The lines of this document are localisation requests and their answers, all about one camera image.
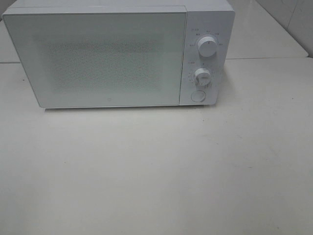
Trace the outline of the white timer knob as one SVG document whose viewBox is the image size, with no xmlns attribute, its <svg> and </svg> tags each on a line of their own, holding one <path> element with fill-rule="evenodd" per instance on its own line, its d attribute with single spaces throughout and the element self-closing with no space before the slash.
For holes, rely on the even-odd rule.
<svg viewBox="0 0 313 235">
<path fill-rule="evenodd" d="M 208 69 L 199 68 L 194 73 L 194 80 L 197 86 L 206 86 L 211 82 L 212 74 Z"/>
</svg>

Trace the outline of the white microwave door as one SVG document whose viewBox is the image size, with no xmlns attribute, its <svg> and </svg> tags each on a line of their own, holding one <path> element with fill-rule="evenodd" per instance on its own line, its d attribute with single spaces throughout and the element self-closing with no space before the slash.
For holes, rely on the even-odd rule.
<svg viewBox="0 0 313 235">
<path fill-rule="evenodd" d="M 179 103 L 185 13 L 6 15 L 42 108 Z"/>
</svg>

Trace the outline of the white microwave oven body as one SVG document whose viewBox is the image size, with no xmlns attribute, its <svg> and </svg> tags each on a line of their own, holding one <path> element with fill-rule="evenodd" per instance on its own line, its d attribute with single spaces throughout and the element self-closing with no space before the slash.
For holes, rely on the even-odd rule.
<svg viewBox="0 0 313 235">
<path fill-rule="evenodd" d="M 5 10 L 2 19 L 4 21 L 6 15 L 153 13 L 186 14 L 180 95 L 175 106 L 215 104 L 235 18 L 234 9 L 225 0 L 18 0 Z M 208 35 L 217 40 L 217 51 L 211 57 L 202 57 L 198 41 Z M 212 74 L 206 86 L 195 84 L 194 73 L 199 68 L 208 69 Z M 205 100 L 193 102 L 194 91 L 204 91 Z"/>
</svg>

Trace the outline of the upper white power knob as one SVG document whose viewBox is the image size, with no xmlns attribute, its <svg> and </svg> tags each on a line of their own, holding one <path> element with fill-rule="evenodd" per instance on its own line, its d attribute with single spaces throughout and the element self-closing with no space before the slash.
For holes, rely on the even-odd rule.
<svg viewBox="0 0 313 235">
<path fill-rule="evenodd" d="M 211 36 L 204 36 L 198 41 L 198 52 L 202 57 L 211 57 L 217 51 L 217 40 Z"/>
</svg>

